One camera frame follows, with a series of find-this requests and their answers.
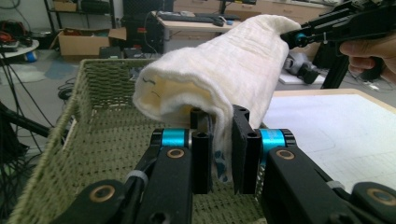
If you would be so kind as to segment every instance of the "white desk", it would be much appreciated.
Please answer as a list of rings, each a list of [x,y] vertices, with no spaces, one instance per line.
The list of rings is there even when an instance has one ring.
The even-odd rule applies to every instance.
[[[241,23],[241,21],[234,21],[233,25],[224,24],[224,26],[219,27],[212,23],[204,23],[204,22],[186,22],[186,21],[163,21],[161,18],[156,17],[160,24],[163,25],[163,52],[169,52],[172,50],[169,47],[170,31],[193,31],[193,32],[211,32],[211,33],[226,33],[227,31],[233,29],[237,25]],[[185,42],[183,45],[185,47],[195,47],[196,44],[193,42]]]
[[[18,47],[17,51],[15,51],[15,52],[7,52],[7,53],[5,53],[5,55],[6,55],[6,58],[15,57],[15,56],[22,55],[22,54],[28,53],[30,51],[33,51],[36,48],[38,48],[38,46],[39,46],[38,40],[33,40],[33,44],[32,44],[31,47],[28,47],[28,48]]]
[[[396,108],[374,97],[352,89],[276,91],[263,123],[291,130],[349,192],[364,181],[396,189]]]

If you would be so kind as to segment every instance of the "gray floor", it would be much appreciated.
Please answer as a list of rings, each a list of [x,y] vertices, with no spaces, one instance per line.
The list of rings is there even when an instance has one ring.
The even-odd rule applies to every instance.
[[[59,52],[54,50],[37,50],[36,53],[38,61],[35,63],[25,63],[22,58],[14,58],[10,61],[15,64],[33,65],[39,72],[43,73],[46,73],[51,69],[54,61],[62,61]],[[47,77],[35,82],[26,82],[24,83],[24,87],[20,83],[15,84],[15,90],[18,101],[21,105],[21,111],[26,118],[46,127],[55,125],[64,109],[64,101],[58,97],[58,89],[62,87],[67,80],[72,79],[77,75],[78,64],[72,64],[75,69],[68,74],[63,74],[62,76],[57,77]],[[15,100],[7,81],[2,79],[1,82],[0,101],[9,109],[16,111]],[[35,103],[38,105],[38,108],[42,111],[45,117],[41,114],[29,94],[34,98]],[[39,147],[43,147],[47,142],[47,138],[35,135],[35,140],[37,141],[36,144],[32,137],[29,136],[31,136],[31,134],[23,129],[19,132],[20,141],[33,149],[37,148],[37,145]]]

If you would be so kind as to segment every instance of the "wall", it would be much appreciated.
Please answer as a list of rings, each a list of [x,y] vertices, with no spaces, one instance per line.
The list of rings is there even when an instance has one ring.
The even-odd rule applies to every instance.
[[[0,0],[0,7],[12,7],[11,1],[16,3],[18,0]],[[32,30],[50,30],[50,20],[44,5],[44,1],[45,0],[21,0],[18,10],[28,21],[28,23],[23,19],[16,9],[0,9],[0,20],[22,21],[26,28],[28,28],[30,25]],[[47,1],[49,2],[49,7],[52,7],[52,1]],[[122,0],[114,0],[114,11],[116,18],[122,18]],[[56,28],[58,28],[55,13],[51,14],[54,25]],[[111,27],[111,21],[108,16],[89,15],[88,19],[90,27],[88,27],[87,18],[85,15],[69,13],[61,14],[63,27],[92,29]]]

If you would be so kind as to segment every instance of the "shelf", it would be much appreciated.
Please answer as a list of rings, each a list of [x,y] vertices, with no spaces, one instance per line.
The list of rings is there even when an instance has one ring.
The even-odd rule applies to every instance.
[[[97,13],[97,12],[85,12],[85,11],[59,11],[59,10],[55,10],[54,8],[50,9],[49,12],[82,14],[82,15],[111,16],[111,13]]]
[[[113,28],[113,29],[116,28],[116,19],[115,19],[115,16],[114,16],[114,2],[113,2],[114,0],[109,0],[109,3],[110,3],[110,12],[109,13],[85,12],[85,11],[81,11],[81,10],[78,10],[78,11],[58,11],[58,10],[55,10],[54,8],[50,8],[49,7],[49,3],[48,3],[49,0],[43,0],[43,1],[44,1],[44,5],[46,7],[46,10],[47,10],[47,14],[49,16],[49,24],[50,24],[51,31],[52,31],[53,34],[56,34],[57,32],[55,31],[55,26],[53,24],[52,13],[55,13],[56,21],[58,22],[59,29],[63,29],[62,21],[61,21],[61,18],[59,16],[60,13],[84,15],[86,17],[86,20],[87,20],[87,23],[88,23],[88,28],[90,28],[90,22],[89,22],[89,18],[88,18],[89,15],[107,16],[107,17],[110,17],[111,28]]]

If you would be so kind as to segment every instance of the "blue metal part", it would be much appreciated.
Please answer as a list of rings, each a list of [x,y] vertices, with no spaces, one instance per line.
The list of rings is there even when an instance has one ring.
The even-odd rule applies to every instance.
[[[260,129],[262,133],[262,162],[265,166],[268,152],[274,147],[285,147],[286,141],[283,133],[279,129]]]
[[[296,35],[294,41],[297,43],[297,46],[301,46],[304,39],[307,39],[306,35],[303,33],[299,33]]]
[[[185,129],[164,129],[162,147],[184,147]]]

